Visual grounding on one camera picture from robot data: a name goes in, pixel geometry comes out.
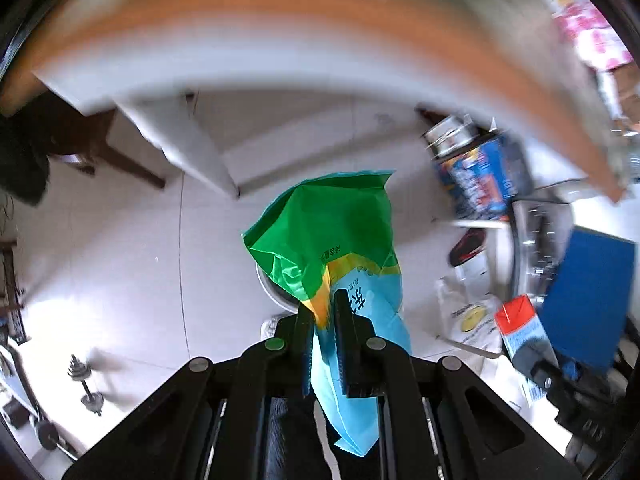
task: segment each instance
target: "cluttered items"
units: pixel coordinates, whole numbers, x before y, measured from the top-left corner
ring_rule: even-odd
[[[589,67],[616,122],[617,148],[626,153],[632,182],[640,179],[640,70],[617,32],[590,0],[554,0],[554,21]]]
[[[501,302],[492,294],[485,247],[486,230],[471,228],[450,251],[452,272],[435,283],[442,317],[438,337],[456,348],[495,359],[502,353],[494,321]]]
[[[495,319],[526,404],[558,409],[573,435],[566,456],[586,470],[638,421],[628,410],[638,394],[633,357],[620,350],[625,334],[640,348],[627,317],[636,247],[575,226],[571,206],[549,191],[511,203],[511,299]]]
[[[444,116],[420,105],[416,111],[431,126],[422,138],[456,218],[506,220],[510,199],[533,190],[519,145],[497,128],[474,124],[468,115]]]

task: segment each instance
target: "floor tile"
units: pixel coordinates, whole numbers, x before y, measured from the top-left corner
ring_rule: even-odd
[[[89,412],[80,402],[84,390],[66,374],[70,354],[60,340],[33,339],[20,347],[25,371],[38,402],[62,436],[85,452],[113,429],[133,408],[145,400],[174,371],[91,349],[78,354],[88,362],[92,375],[87,385],[100,391],[105,403],[102,416]]]
[[[25,291],[22,302],[30,306],[23,314],[28,329],[28,317],[40,315],[41,303],[66,300],[72,293],[71,218],[64,208],[42,212],[16,202],[14,225],[15,274]]]
[[[241,203],[264,208],[301,180],[353,171],[353,117],[348,96],[201,94],[195,116],[223,153],[229,173],[240,187]],[[185,178],[186,207],[219,203],[214,192],[195,179]]]
[[[450,348],[435,339],[442,330],[442,314],[434,284],[451,272],[449,251],[464,233],[463,228],[435,222],[425,225],[421,235],[410,243],[396,244],[402,271],[402,316],[415,356],[425,357]]]
[[[73,211],[71,219],[75,337],[150,364],[184,364],[178,208]]]
[[[140,134],[135,124],[121,113],[116,113],[107,140],[149,171],[165,178],[166,187],[157,189],[144,180],[101,163],[97,165],[94,177],[75,172],[78,175],[74,179],[73,208],[105,210],[180,205],[182,171],[172,166],[162,151]]]
[[[261,213],[236,204],[182,212],[182,297],[192,357],[237,357],[260,339],[265,319],[283,312],[262,290],[242,243],[242,232]]]
[[[412,107],[356,100],[354,129],[356,170],[395,171],[386,191],[394,212],[412,220],[396,227],[397,240],[409,237],[416,223],[452,218],[450,200],[420,138],[425,125]]]
[[[49,161],[49,182],[40,203],[39,212],[61,210],[72,205],[78,182],[89,178],[68,164],[56,160]]]

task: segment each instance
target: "floor seam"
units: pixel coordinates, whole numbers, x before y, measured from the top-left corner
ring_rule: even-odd
[[[184,194],[184,172],[182,172],[182,186],[180,187],[180,213],[178,214],[178,282],[180,284],[180,310],[182,311],[182,328],[184,330],[184,343],[187,346],[187,355],[191,359],[189,338],[187,337],[187,321],[184,317],[184,298],[182,296],[182,196]]]
[[[120,358],[120,359],[131,361],[132,363],[140,364],[140,365],[153,366],[154,368],[163,368],[164,370],[175,370],[176,369],[175,367],[172,367],[172,366],[159,365],[159,364],[156,364],[156,363],[150,363],[149,361],[143,361],[143,360],[140,360],[140,359],[132,359],[131,357],[126,357],[126,356],[124,356],[122,354],[118,354],[116,352],[109,352],[107,350],[100,350],[100,353],[108,354],[108,355],[111,355],[111,356],[114,356],[114,357],[117,357],[117,358]]]

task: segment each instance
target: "white table leg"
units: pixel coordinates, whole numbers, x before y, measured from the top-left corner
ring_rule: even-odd
[[[220,152],[193,117],[184,97],[116,104],[170,163],[217,192],[233,199],[239,197],[240,190]]]

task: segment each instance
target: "blue plastic bag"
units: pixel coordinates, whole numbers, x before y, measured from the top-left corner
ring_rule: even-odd
[[[377,336],[411,353],[409,333],[398,316],[402,303],[400,274],[375,275],[366,268],[356,268],[332,284],[331,297],[339,288],[349,293],[351,309],[371,320]],[[311,385],[324,414],[341,437],[335,445],[365,456],[378,440],[377,401],[375,397],[348,399],[342,393],[332,325],[314,334]]]

